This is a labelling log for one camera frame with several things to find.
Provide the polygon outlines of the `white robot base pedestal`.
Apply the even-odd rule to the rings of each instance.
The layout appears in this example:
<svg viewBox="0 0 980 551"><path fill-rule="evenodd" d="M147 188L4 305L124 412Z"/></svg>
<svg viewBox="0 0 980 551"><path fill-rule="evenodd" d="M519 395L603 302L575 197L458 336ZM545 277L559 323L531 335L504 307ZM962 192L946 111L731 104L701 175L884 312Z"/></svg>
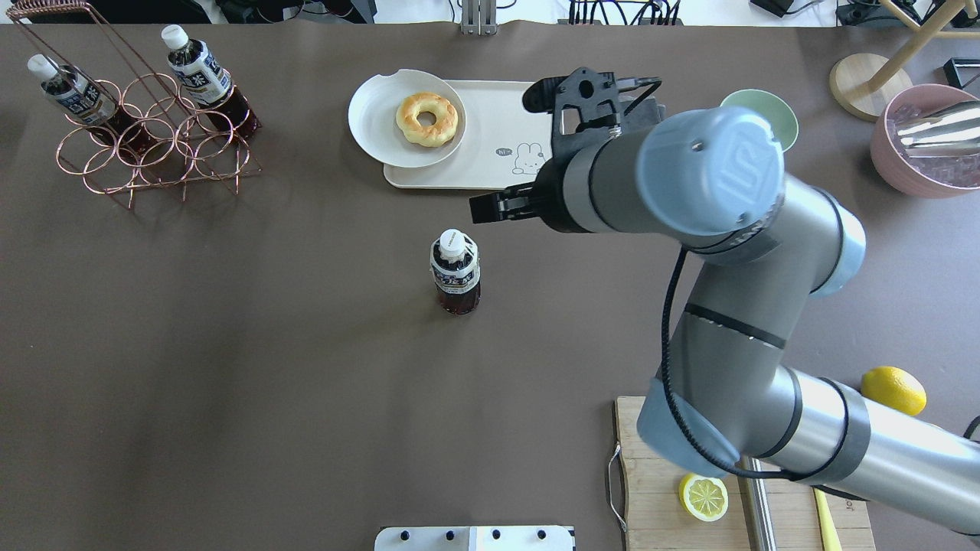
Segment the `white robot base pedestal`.
<svg viewBox="0 0 980 551"><path fill-rule="evenodd" d="M560 524L385 527L374 550L577 550L577 538Z"/></svg>

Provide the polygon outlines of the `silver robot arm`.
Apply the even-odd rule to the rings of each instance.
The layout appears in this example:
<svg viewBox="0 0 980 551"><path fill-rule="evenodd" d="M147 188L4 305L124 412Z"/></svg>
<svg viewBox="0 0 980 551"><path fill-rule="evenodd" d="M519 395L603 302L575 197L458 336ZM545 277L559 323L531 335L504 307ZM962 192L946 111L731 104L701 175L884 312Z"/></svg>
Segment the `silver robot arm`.
<svg viewBox="0 0 980 551"><path fill-rule="evenodd" d="M861 223L792 177L762 116L693 109L583 147L554 144L532 184L470 199L473 223L657 233L703 266L639 419L648 446L718 477L743 456L976 540L978 443L784 366L809 298L860 268Z"/></svg>

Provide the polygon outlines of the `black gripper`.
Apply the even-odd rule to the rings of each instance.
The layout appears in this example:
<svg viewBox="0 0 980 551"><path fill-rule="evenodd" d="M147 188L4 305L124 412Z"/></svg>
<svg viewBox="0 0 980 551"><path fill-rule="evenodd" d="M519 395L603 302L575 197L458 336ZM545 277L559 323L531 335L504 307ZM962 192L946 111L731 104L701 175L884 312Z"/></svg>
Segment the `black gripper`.
<svg viewBox="0 0 980 551"><path fill-rule="evenodd" d="M539 217L558 233L590 233L575 222L564 199L566 168L544 165L533 182L508 186L501 193L485 193L469 198L474 224L515 222Z"/></svg>

